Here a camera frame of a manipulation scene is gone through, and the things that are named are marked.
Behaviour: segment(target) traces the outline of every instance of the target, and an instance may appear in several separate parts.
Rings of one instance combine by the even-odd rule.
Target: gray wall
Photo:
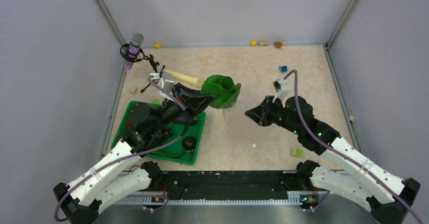
[[[350,0],[104,0],[125,38],[143,46],[325,43]]]
[[[429,0],[360,0],[333,46],[367,155],[422,187],[429,212]],[[408,214],[405,223],[416,223]]]
[[[0,223],[53,223],[98,159],[123,60],[94,0],[0,2]]]

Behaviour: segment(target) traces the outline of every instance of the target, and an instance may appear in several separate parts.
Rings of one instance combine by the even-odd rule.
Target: blue cube
[[[279,70],[281,73],[287,72],[287,66],[279,66]]]

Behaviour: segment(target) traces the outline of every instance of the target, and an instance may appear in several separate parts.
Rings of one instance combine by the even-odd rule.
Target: beige table surface
[[[285,75],[279,72],[278,67],[287,65],[288,70],[298,71],[298,93],[313,106],[315,117],[330,124],[351,143],[322,46],[286,46],[280,49],[273,46],[173,48],[144,51],[146,55],[153,54],[155,60],[161,65],[165,64],[170,70],[201,78],[213,74],[231,76],[234,82],[242,83],[240,100],[251,106],[257,106],[266,95],[275,95],[272,82]],[[127,72],[110,144],[130,101],[152,102],[155,98],[163,100],[152,86],[144,93],[140,93],[140,89],[147,84],[147,77],[151,72],[152,68],[147,61],[134,64]],[[292,77],[287,82],[290,85],[294,84]],[[135,94],[130,93],[133,86],[138,87]],[[235,129],[228,127],[222,110],[209,107],[206,113],[205,127],[194,165],[149,157],[145,157],[141,162],[156,161],[162,170],[292,170],[304,160],[291,156],[293,148],[303,149],[303,147],[297,142],[296,135],[285,129],[277,126],[255,127],[257,128],[253,133],[257,139],[255,148],[254,142],[237,132],[237,127]],[[244,120],[244,117],[233,118],[235,125]],[[246,129],[242,131],[251,133],[250,128]],[[306,149],[304,151],[305,159],[319,162],[331,169],[339,169],[333,162],[320,158]]]

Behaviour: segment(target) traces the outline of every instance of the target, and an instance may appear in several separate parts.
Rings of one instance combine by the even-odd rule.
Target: yellow toy block
[[[304,150],[295,147],[292,149],[292,156],[294,157],[299,157],[299,158],[304,158]]]

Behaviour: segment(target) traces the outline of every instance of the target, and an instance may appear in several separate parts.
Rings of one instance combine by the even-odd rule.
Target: green tray
[[[130,114],[131,108],[136,103],[140,103],[140,102],[131,101],[128,104],[128,107],[126,108],[126,111],[125,111],[125,115],[123,116],[123,119],[122,119],[121,124],[119,126],[118,132],[116,133],[115,139],[113,140],[113,143],[111,146],[112,149],[116,146],[116,143],[118,142],[119,138],[121,136],[125,135],[125,133],[127,132],[126,121],[127,121],[128,116]],[[154,106],[154,107],[159,107],[159,105],[157,105],[157,104],[149,104],[149,105]],[[184,163],[184,164],[188,164],[188,165],[193,165],[195,163],[196,158],[197,158],[197,152],[198,152],[198,147],[200,145],[202,129],[204,128],[204,122],[205,122],[205,112],[202,112],[201,114],[199,114],[197,116],[196,124],[190,125],[188,127],[188,130],[186,131],[186,134],[180,140],[173,143],[171,146],[168,146],[168,147],[158,151],[160,154],[166,153],[169,155],[170,154],[179,155],[180,153],[182,153],[184,151],[184,149],[182,147],[182,139],[185,139],[186,137],[195,137],[197,139],[197,146],[193,152],[186,152],[177,158],[169,157],[169,156],[160,156],[160,155],[155,155],[155,154],[151,154],[151,153],[149,153],[147,156],[152,157],[152,158],[167,160],[167,161],[173,161],[173,162],[179,162],[179,163]],[[170,124],[170,128],[173,129],[173,136],[167,138],[167,140],[165,140],[165,143],[168,143],[169,141],[178,137],[180,135],[180,133],[182,133],[183,129],[185,128],[185,125],[172,122]]]

